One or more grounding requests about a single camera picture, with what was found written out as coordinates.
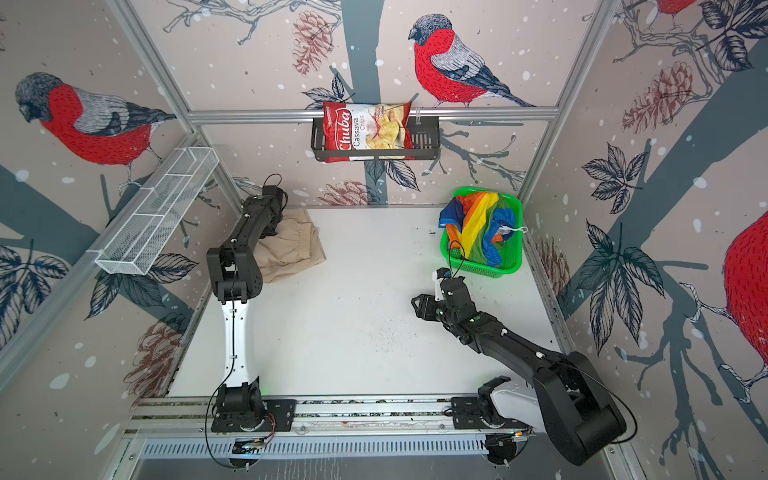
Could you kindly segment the beige drawstring shorts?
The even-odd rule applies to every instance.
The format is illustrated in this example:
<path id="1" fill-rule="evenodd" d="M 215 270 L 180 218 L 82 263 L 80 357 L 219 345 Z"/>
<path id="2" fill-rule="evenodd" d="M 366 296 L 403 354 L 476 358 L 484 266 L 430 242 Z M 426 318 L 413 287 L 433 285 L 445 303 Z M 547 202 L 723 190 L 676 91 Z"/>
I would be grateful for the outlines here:
<path id="1" fill-rule="evenodd" d="M 306 209 L 287 209 L 274 236 L 257 242 L 254 256 L 266 284 L 285 280 L 326 261 L 319 230 Z"/>

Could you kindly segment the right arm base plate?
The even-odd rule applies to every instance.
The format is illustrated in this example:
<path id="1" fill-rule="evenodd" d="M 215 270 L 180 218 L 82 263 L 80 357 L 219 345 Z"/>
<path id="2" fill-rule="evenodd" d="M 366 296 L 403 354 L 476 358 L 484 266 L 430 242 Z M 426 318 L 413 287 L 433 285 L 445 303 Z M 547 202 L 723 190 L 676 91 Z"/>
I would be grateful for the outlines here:
<path id="1" fill-rule="evenodd" d="M 456 430 L 531 430 L 532 427 L 516 419 L 501 417 L 487 400 L 479 397 L 452 397 L 442 414 L 451 419 Z"/>

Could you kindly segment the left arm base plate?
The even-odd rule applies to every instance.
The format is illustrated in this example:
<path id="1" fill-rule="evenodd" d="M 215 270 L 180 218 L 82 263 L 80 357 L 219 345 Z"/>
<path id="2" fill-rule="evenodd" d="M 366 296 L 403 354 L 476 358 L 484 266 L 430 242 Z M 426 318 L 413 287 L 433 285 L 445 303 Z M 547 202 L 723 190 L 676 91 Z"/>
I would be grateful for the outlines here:
<path id="1" fill-rule="evenodd" d="M 292 428 L 297 402 L 294 399 L 262 399 L 214 402 L 210 430 L 214 433 L 288 432 Z"/>

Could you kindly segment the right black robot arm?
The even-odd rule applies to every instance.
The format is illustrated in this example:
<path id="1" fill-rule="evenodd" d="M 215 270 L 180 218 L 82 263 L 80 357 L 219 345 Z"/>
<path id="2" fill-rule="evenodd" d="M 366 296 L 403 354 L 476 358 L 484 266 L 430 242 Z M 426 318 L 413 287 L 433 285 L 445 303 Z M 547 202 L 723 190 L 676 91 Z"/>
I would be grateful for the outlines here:
<path id="1" fill-rule="evenodd" d="M 480 311 L 463 277 L 440 269 L 434 294 L 411 300 L 417 318 L 436 322 L 462 345 L 492 358 L 519 377 L 497 376 L 475 397 L 454 397 L 447 409 L 459 430 L 502 431 L 526 425 L 543 431 L 570 463 L 582 465 L 603 448 L 631 440 L 637 421 L 604 385 L 581 353 L 549 350 Z"/>

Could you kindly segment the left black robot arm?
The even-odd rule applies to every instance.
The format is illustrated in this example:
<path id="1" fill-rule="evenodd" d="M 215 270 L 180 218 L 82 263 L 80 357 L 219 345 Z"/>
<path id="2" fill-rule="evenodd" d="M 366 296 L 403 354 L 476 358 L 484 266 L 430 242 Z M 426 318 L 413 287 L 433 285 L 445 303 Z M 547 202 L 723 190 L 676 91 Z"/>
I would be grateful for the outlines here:
<path id="1" fill-rule="evenodd" d="M 259 195 L 243 201 L 242 215 L 230 238 L 206 254 L 226 333 L 224 375 L 209 407 L 214 433 L 275 428 L 262 398 L 259 378 L 249 369 L 246 326 L 250 302 L 261 294 L 264 285 L 255 249 L 259 240 L 277 234 L 286 205 L 287 194 L 279 186 L 263 186 Z"/>

